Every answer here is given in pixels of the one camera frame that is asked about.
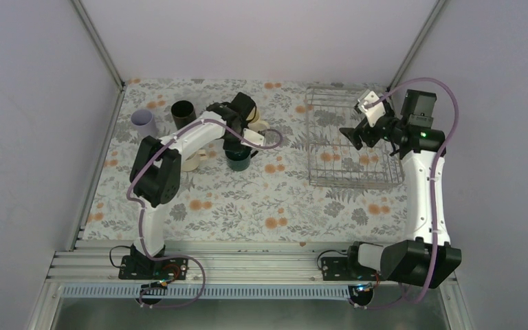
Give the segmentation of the dark green mug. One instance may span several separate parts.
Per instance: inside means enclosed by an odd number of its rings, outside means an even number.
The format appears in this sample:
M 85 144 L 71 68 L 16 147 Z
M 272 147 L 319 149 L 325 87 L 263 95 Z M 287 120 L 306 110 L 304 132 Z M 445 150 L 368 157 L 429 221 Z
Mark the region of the dark green mug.
M 250 166 L 252 152 L 250 148 L 246 148 L 243 151 L 226 151 L 225 157 L 227 160 L 228 167 L 232 171 L 241 172 L 246 170 Z

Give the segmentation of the cream ribbed mug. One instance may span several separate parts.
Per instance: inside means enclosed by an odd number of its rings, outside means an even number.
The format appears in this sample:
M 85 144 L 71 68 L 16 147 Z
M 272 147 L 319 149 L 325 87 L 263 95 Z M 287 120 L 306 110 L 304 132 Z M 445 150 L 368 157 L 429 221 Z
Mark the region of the cream ribbed mug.
M 256 132 L 262 132 L 270 128 L 270 124 L 262 119 L 261 113 L 257 107 L 254 107 L 247 116 L 248 129 Z

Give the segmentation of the beige white mug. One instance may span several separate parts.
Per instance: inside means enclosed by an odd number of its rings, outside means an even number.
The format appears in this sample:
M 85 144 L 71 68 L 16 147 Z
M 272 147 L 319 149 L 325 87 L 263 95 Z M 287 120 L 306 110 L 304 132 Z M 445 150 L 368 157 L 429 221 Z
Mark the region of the beige white mug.
M 182 172 L 190 172 L 199 168 L 199 165 L 202 161 L 207 160 L 208 155 L 204 149 L 200 149 L 193 153 L 181 164 Z

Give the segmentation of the black mug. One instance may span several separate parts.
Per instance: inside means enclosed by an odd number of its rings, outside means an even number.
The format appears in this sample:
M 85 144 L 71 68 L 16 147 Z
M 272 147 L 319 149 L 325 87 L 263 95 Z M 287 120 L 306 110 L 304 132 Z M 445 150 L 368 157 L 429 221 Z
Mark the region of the black mug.
M 170 112 L 178 130 L 197 119 L 194 105 L 187 100 L 180 100 L 173 103 Z

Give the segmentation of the lilac plastic cup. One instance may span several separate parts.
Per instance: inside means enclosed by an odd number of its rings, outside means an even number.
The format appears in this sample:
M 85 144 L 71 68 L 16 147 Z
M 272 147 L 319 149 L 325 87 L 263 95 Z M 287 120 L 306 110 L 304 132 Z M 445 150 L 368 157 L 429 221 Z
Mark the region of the lilac plastic cup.
M 148 109 L 139 109 L 131 115 L 131 124 L 141 138 L 158 134 L 155 116 Z

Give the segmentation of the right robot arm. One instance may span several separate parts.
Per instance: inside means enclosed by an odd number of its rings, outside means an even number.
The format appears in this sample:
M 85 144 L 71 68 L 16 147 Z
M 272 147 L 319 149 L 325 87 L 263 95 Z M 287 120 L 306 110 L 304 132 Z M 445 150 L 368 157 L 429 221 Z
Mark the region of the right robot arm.
M 387 101 L 367 89 L 354 107 L 362 121 L 355 128 L 340 129 L 356 149 L 389 142 L 401 162 L 408 194 L 402 241 L 355 242 L 348 248 L 344 268 L 354 280 L 375 272 L 386 281 L 434 289 L 462 261 L 460 249 L 451 246 L 443 213 L 446 135 L 432 128 L 436 100 L 434 93 L 409 89 L 398 118 Z

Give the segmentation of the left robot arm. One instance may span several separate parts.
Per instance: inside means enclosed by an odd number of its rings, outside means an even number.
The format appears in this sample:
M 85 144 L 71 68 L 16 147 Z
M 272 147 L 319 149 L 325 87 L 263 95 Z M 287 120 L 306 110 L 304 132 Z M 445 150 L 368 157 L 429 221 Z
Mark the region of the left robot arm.
M 140 207 L 138 238 L 129 258 L 146 278 L 164 269 L 164 236 L 156 212 L 179 191 L 184 162 L 215 141 L 223 142 L 227 155 L 250 157 L 253 149 L 265 149 L 261 129 L 252 129 L 256 103 L 239 92 L 231 102 L 216 102 L 194 120 L 166 137 L 146 136 L 135 156 L 126 198 Z

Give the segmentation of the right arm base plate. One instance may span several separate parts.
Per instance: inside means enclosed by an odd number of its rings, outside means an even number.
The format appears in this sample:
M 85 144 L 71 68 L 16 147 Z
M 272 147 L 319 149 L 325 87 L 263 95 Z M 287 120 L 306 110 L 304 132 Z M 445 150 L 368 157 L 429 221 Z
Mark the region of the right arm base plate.
M 320 268 L 323 281 L 380 281 L 377 271 L 359 263 L 350 263 L 346 257 L 322 257 Z

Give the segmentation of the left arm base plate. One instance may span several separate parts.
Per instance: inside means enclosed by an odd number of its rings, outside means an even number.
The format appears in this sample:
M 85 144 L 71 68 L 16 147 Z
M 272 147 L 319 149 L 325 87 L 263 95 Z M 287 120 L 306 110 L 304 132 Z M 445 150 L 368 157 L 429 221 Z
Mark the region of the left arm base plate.
M 185 280 L 188 269 L 187 258 L 170 258 L 152 261 L 146 257 L 124 256 L 118 278 L 121 280 L 172 281 Z

